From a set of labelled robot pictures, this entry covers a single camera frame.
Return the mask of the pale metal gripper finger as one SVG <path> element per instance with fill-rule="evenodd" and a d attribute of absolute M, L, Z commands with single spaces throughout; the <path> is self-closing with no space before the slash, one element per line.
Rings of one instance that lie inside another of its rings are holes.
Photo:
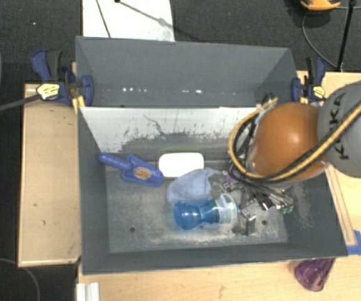
<path fill-rule="evenodd" d="M 244 208 L 240 211 L 241 214 L 241 233 L 245 236 L 250 236 L 256 232 L 256 215 Z"/>

